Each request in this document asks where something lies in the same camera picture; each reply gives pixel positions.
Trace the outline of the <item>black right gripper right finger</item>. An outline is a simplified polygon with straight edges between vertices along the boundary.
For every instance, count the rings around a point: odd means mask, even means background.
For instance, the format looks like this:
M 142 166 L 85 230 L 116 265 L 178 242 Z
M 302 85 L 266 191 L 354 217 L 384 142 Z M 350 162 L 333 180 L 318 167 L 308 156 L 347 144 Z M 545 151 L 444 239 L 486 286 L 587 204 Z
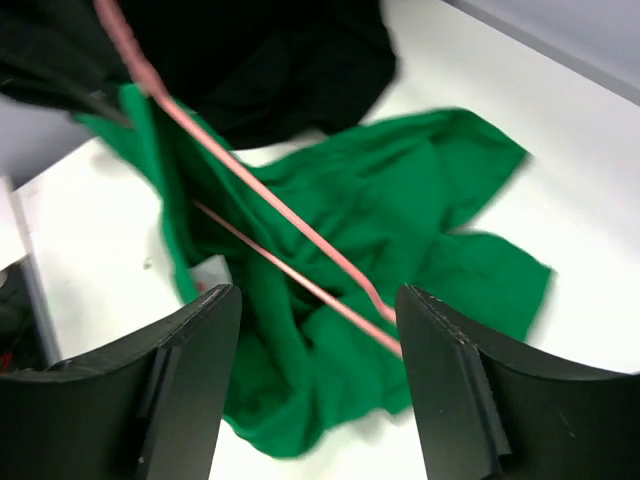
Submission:
M 638 477 L 637 375 L 546 353 L 413 286 L 396 316 L 429 478 Z

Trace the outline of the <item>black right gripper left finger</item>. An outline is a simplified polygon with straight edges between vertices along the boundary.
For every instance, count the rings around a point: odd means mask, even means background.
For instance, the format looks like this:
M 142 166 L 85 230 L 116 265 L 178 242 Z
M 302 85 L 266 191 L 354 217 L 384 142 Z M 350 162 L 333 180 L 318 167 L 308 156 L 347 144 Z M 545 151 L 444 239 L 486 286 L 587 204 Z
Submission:
M 241 309 L 220 285 L 100 348 L 3 374 L 2 477 L 207 478 Z

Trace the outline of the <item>pink hanger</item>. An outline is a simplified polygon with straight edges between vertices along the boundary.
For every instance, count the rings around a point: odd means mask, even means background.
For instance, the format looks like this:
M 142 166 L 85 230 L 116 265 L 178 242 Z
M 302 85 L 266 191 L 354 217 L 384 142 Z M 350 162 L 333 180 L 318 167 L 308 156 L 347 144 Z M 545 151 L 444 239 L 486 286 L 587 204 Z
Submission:
M 135 83 L 142 87 L 142 89 L 156 101 L 158 106 L 194 140 L 199 142 L 200 145 L 215 156 L 219 162 L 224 164 L 227 169 L 233 172 L 249 188 L 251 188 L 264 201 L 280 213 L 281 216 L 288 220 L 300 233 L 316 245 L 316 247 L 324 252 L 331 260 L 333 260 L 337 266 L 339 266 L 364 290 L 381 317 L 389 323 L 395 324 L 395 310 L 383 301 L 373 283 L 366 277 L 366 275 L 352 264 L 344 255 L 342 255 L 324 237 L 300 218 L 291 208 L 282 202 L 280 198 L 271 192 L 263 183 L 261 183 L 240 161 L 238 161 L 229 151 L 227 151 L 219 142 L 207 133 L 205 129 L 198 125 L 186 110 L 174 101 L 166 90 L 159 74 L 144 56 L 133 31 L 129 27 L 117 2 L 96 1 L 94 3 L 94 7 L 103 28 L 108 33 Z M 223 220 L 222 217 L 213 210 L 201 203 L 197 203 L 196 206 L 237 238 L 242 240 L 255 252 L 262 255 L 266 260 L 279 268 L 291 279 L 322 300 L 334 311 L 342 315 L 346 320 L 350 321 L 361 331 L 392 352 L 395 356 L 402 356 L 402 348 L 398 340 L 385 333 L 381 328 L 377 327 L 343 302 L 330 295 L 327 291 L 320 288 L 292 267 L 288 266 L 285 262 L 271 254 L 269 251 L 250 240 L 246 235 L 242 234 L 231 224 Z

